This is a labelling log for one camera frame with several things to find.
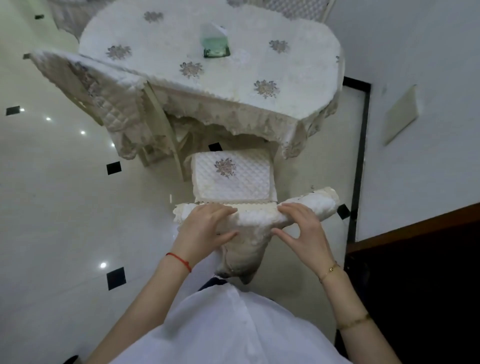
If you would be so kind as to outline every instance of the tile floor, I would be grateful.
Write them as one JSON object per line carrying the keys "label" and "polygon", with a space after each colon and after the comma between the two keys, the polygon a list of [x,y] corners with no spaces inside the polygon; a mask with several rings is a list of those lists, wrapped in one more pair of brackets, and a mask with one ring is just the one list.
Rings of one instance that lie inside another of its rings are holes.
{"label": "tile floor", "polygon": [[[193,201],[172,159],[144,168],[120,160],[107,132],[83,114],[23,54],[53,46],[74,51],[38,1],[7,1],[0,31],[15,33],[0,60],[0,357],[9,363],[85,359],[146,283],[176,236],[172,210]],[[35,14],[44,19],[35,20]],[[23,111],[6,116],[8,107]],[[275,160],[279,199],[331,186],[350,207],[363,93],[344,88],[337,113],[295,159]],[[106,165],[120,160],[121,172]],[[324,222],[339,263],[348,219]],[[289,227],[292,234],[296,226]],[[216,254],[195,267],[179,296],[210,278]],[[108,290],[107,273],[126,284]],[[335,323],[315,276],[273,239],[245,287],[310,320],[333,340]]]}

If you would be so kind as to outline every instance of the table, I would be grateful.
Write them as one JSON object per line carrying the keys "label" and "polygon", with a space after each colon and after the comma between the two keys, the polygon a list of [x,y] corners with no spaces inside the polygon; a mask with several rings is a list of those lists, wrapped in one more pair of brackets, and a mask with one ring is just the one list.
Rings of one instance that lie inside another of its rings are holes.
{"label": "table", "polygon": [[[203,57],[210,22],[227,30],[229,57]],[[87,25],[79,52],[145,77],[165,112],[278,142],[285,158],[335,112],[345,68],[325,24],[225,0],[117,0]]]}

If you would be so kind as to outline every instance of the right hand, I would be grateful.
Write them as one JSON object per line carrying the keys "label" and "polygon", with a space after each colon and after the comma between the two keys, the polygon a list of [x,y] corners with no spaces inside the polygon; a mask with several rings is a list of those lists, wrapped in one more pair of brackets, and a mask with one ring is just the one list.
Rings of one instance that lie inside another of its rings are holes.
{"label": "right hand", "polygon": [[283,203],[277,206],[282,214],[288,214],[298,224],[300,236],[292,238],[281,229],[273,228],[272,233],[285,242],[300,260],[318,277],[325,275],[335,264],[330,245],[315,213],[297,203]]}

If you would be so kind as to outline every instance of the white wall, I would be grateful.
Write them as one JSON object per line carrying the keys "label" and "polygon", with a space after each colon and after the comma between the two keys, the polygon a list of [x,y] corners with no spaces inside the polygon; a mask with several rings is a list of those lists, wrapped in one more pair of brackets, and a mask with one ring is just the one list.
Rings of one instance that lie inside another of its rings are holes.
{"label": "white wall", "polygon": [[[346,75],[373,85],[357,240],[480,201],[479,14],[478,0],[337,0]],[[413,84],[421,116],[384,146]]]}

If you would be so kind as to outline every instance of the left hand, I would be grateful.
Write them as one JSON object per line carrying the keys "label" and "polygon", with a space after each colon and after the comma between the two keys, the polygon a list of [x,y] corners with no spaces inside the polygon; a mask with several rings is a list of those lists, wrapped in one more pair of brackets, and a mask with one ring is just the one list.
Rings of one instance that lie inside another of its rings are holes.
{"label": "left hand", "polygon": [[185,219],[171,252],[189,262],[190,267],[193,268],[216,248],[229,242],[238,234],[238,231],[216,234],[218,223],[235,212],[237,212],[236,208],[222,204],[197,206]]}

